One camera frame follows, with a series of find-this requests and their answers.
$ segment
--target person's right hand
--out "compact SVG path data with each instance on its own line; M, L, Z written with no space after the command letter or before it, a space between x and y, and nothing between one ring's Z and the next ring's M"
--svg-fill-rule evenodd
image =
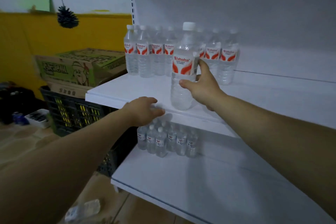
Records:
M200 59L199 66L201 68L201 75L197 82L180 80L179 83L182 88L188 89L191 92L192 97L195 98L197 102L205 105L210 111L213 111L211 106L214 97L218 94L225 93L218 86L207 63Z

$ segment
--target hanging brush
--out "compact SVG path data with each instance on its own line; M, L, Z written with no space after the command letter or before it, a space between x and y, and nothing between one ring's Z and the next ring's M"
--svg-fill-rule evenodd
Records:
M57 21L61 27L74 28L78 26L78 18L70 8L66 8L62 0L62 6L58 8Z

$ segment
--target lower shelf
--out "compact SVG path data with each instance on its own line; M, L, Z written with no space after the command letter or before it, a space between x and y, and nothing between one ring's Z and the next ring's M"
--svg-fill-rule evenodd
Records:
M159 158L136 146L111 183L196 224L335 223L287 180L203 155Z

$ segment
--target bottle label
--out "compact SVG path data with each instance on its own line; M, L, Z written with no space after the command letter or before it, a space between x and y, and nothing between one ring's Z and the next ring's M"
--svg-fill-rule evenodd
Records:
M173 56L173 72L177 74L193 75L195 73L195 57L182 55Z
M174 44L165 44L165 54L166 55L173 55L174 54Z
M205 58L206 59L219 59L219 53L221 52L220 48L206 48Z
M155 139L156 146L163 147L165 146L165 141L161 139Z
M134 53L134 44L133 43L124 43L125 53Z
M147 142L148 143L154 143L155 139L153 137L147 136Z
M220 60L234 62L236 60L237 50L223 49Z
M187 141L187 146L189 147L189 148L195 148L195 143L193 142L193 141Z
M200 57L200 58L204 58L204 54L205 54L205 44L202 44L202 45L199 47L199 57Z
M169 141L173 142L176 140L176 136L168 134Z
M140 55L149 55L151 51L148 44L136 44L136 49Z
M163 54L163 44L152 44L152 54Z
M138 140L144 141L146 139L146 136L143 134L138 134Z
M179 145L184 145L186 144L186 139L185 138L177 138L176 143Z

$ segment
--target floor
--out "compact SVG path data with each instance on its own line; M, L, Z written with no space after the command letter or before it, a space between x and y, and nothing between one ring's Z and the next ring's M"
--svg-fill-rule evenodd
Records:
M0 171L30 151L59 137L51 128L0 124ZM100 199L101 211L80 224L192 224L126 191L115 192L110 179L95 172L73 205Z

